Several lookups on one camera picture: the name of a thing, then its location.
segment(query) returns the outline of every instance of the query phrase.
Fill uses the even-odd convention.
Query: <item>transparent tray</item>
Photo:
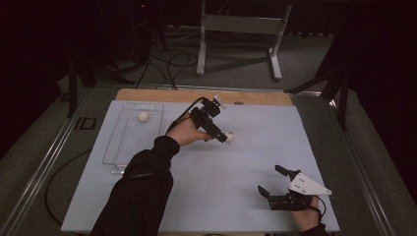
[[[141,112],[148,114],[147,122],[139,120]],[[123,104],[103,158],[104,164],[113,165],[111,173],[123,174],[136,153],[153,147],[153,140],[161,135],[162,116],[163,104]]]

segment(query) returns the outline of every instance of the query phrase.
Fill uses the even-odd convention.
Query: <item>metal stand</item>
[[[273,77],[280,81],[282,76],[276,53],[282,40],[291,8],[292,5],[287,5],[285,7],[285,11],[281,19],[220,16],[206,14],[206,0],[202,0],[202,21],[200,27],[201,38],[197,75],[202,76],[205,73],[207,49],[205,40],[206,30],[263,33],[276,35],[275,45],[273,48],[269,49],[269,59],[272,65]]]

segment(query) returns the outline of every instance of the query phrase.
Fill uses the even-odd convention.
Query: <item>hand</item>
[[[316,196],[313,196],[310,206],[319,208],[319,199]],[[291,215],[294,218],[300,232],[307,231],[319,225],[319,213],[311,208],[291,211]]]
[[[212,140],[209,134],[196,129],[189,113],[185,114],[181,121],[166,136],[174,139],[180,146],[192,144],[197,140]]]

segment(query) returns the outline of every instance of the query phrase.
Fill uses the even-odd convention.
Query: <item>white ball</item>
[[[139,112],[138,115],[139,121],[145,123],[149,120],[149,115],[145,111]]]
[[[227,137],[227,139],[226,139],[226,141],[228,142],[228,143],[230,143],[230,142],[232,142],[232,141],[234,141],[234,135],[233,135],[233,133],[232,132],[227,132],[226,134],[225,134],[225,136]]]

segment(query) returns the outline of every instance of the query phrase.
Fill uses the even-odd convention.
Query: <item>table surface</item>
[[[196,98],[211,98],[214,95],[218,95],[224,104],[246,104],[227,105],[226,109],[214,118],[214,123],[220,129],[226,127],[236,131],[236,140],[230,144],[217,141],[195,143],[183,147],[179,154],[181,156],[173,158],[171,172],[175,184],[160,231],[296,231],[288,212],[269,210],[267,200],[257,192],[257,185],[260,184],[272,194],[287,193],[289,179],[273,170],[275,164],[281,164],[288,169],[300,168],[307,176],[323,184],[301,119],[288,95],[282,92],[128,88],[121,89],[116,101],[110,105],[61,229],[73,232],[89,231],[105,205],[106,196],[120,178],[120,175],[109,173],[108,166],[102,164],[102,157],[124,101],[163,103],[164,116],[167,119],[175,119],[177,113],[182,113],[181,109],[184,110]],[[257,116],[247,115],[248,112],[254,112]],[[329,199],[323,199],[328,208],[324,223],[328,230],[338,231]]]

